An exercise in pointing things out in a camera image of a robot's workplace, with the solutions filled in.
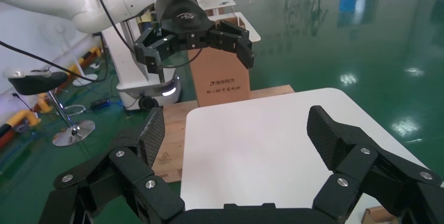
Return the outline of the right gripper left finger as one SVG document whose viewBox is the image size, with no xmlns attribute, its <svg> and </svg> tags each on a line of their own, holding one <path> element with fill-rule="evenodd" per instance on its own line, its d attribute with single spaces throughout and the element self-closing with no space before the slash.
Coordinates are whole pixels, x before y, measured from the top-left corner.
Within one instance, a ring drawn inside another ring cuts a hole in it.
<svg viewBox="0 0 444 224">
<path fill-rule="evenodd" d="M 152 169 L 164 136 L 163 110 L 156 107 L 102 154 L 58 175 L 39 222 L 92 223 L 110 201 L 124 197 L 142 223 L 171 223 L 185 204 Z"/>
</svg>

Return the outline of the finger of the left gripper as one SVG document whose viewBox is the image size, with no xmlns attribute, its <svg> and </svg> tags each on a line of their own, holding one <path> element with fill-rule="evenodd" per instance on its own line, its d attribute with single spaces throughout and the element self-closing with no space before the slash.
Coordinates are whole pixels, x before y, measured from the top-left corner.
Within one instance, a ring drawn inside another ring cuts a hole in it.
<svg viewBox="0 0 444 224">
<path fill-rule="evenodd" d="M 214 29 L 207 32 L 207 43 L 211 48 L 235 53 L 247 70 L 253 68 L 254 54 L 248 30 L 227 20 L 220 20 Z"/>
<path fill-rule="evenodd" d="M 133 46 L 136 60 L 146 66 L 149 74 L 157 74 L 160 83 L 165 83 L 162 61 L 178 51 L 177 35 L 148 28 L 137 38 Z"/>
</svg>

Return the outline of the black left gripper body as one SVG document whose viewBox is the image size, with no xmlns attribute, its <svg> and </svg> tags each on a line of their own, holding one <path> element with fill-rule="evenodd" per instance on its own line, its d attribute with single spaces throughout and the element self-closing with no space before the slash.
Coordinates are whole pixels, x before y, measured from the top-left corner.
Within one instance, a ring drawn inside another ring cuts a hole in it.
<svg viewBox="0 0 444 224">
<path fill-rule="evenodd" d="M 215 22 L 195 0 L 157 0 L 157 18 L 162 36 L 173 35 L 174 50 L 192 50 L 209 46 L 208 33 L 215 29 Z"/>
</svg>

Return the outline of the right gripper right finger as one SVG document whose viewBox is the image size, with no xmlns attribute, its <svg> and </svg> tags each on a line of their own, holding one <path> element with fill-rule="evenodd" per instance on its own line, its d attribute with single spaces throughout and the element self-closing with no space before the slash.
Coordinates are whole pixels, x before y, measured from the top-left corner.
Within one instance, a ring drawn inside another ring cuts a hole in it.
<svg viewBox="0 0 444 224">
<path fill-rule="evenodd" d="M 361 128 L 334 121 L 320 106 L 309 109 L 307 135 L 327 169 L 375 198 L 399 223 L 443 223 L 442 178 L 380 147 Z"/>
</svg>

